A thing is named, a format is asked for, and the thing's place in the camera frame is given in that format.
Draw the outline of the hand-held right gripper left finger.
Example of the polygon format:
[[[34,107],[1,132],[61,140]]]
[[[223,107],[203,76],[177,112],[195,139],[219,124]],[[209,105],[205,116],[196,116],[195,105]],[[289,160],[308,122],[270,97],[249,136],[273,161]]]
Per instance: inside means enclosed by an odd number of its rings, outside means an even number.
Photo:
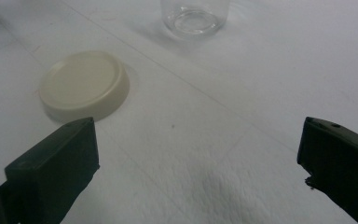
[[[62,125],[5,168],[9,224],[60,224],[99,168],[94,120]]]

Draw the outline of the clear glass jar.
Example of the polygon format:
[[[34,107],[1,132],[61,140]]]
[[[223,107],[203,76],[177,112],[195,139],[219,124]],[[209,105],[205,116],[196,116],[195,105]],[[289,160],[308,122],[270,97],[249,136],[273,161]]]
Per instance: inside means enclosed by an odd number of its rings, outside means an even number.
[[[227,21],[230,0],[160,0],[161,18],[178,37],[214,35]]]

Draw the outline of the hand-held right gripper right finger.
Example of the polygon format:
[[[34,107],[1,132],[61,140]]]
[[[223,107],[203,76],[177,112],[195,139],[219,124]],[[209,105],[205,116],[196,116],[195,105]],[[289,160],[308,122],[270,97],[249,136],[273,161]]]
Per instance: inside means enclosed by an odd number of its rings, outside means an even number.
[[[323,192],[358,222],[358,133],[307,117],[297,163],[310,174],[308,186]]]

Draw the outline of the cream round lid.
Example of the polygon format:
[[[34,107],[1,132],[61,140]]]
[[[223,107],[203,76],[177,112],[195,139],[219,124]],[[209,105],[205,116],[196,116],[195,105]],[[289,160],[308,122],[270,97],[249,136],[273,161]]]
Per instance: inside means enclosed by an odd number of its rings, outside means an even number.
[[[104,51],[83,51],[55,63],[41,80],[39,96],[48,115],[61,122],[103,119],[125,102],[130,79],[124,64]]]

